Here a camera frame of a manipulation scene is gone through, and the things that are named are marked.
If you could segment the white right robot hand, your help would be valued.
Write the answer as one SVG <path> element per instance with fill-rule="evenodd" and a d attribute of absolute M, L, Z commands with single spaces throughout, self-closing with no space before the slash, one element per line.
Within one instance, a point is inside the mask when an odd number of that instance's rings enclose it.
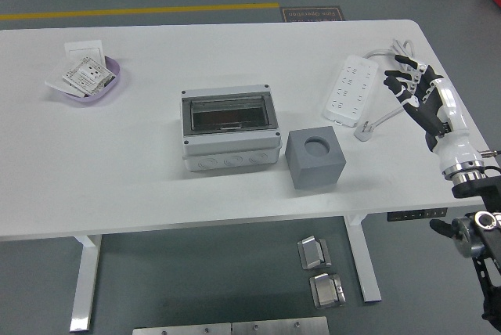
<path fill-rule="evenodd" d="M 470 144 L 470 130 L 452 82 L 411 57 L 396 55 L 395 60 L 406 70 L 385 71 L 384 84 L 425 131 L 427 147 L 438 155 L 445 179 L 457 183 L 483 178 L 485 163 Z"/>

